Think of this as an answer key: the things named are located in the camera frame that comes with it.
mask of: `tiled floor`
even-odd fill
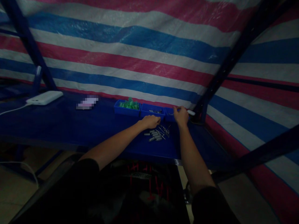
[[[25,161],[34,171],[51,158],[57,151],[52,149],[28,148]],[[56,167],[72,152],[64,152],[39,177],[47,179]],[[183,187],[187,177],[182,166],[179,167]],[[269,205],[255,189],[246,175],[241,174],[219,185],[231,209],[241,223],[279,223]],[[0,167],[0,224],[7,224],[36,191],[36,185]],[[187,205],[191,223],[191,205]]]

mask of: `hand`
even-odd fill
[[[173,115],[179,127],[187,126],[189,114],[183,106],[178,108],[173,107]]]
[[[160,124],[161,118],[154,115],[145,116],[142,120],[138,121],[144,129],[154,129]]]

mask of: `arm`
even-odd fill
[[[189,114],[182,106],[178,109],[180,109],[179,112],[177,108],[173,108],[174,118],[180,130],[181,157],[191,193],[195,195],[200,189],[207,186],[215,187],[215,184],[190,135],[187,126]]]
[[[100,170],[102,170],[117,158],[140,132],[148,128],[155,128],[160,121],[160,117],[155,117],[154,115],[145,116],[133,126],[117,133],[89,150],[80,160],[86,158],[94,159],[98,163]]]

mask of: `white power bank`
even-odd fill
[[[38,96],[27,99],[26,103],[31,105],[47,105],[61,96],[63,96],[63,92],[61,91],[47,91]]]

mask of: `white cable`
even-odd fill
[[[1,116],[2,114],[6,114],[6,113],[8,113],[8,112],[12,112],[12,111],[15,111],[15,110],[22,109],[22,108],[24,108],[24,107],[26,107],[26,106],[29,106],[29,105],[31,105],[31,103],[27,103],[27,104],[25,104],[24,106],[19,107],[19,108],[17,108],[17,109],[13,109],[13,110],[5,111],[5,112],[1,113],[0,116]]]
[[[0,163],[21,163],[21,164],[26,165],[26,166],[29,168],[30,172],[32,173],[32,175],[33,175],[33,177],[34,177],[34,179],[35,179],[35,182],[36,182],[36,187],[37,187],[37,189],[38,189],[39,185],[38,185],[38,181],[37,181],[37,178],[36,178],[36,176],[35,176],[35,173],[34,173],[33,169],[31,168],[31,166],[29,166],[27,163],[24,163],[24,162],[15,162],[15,161],[10,161],[10,162],[0,162]]]

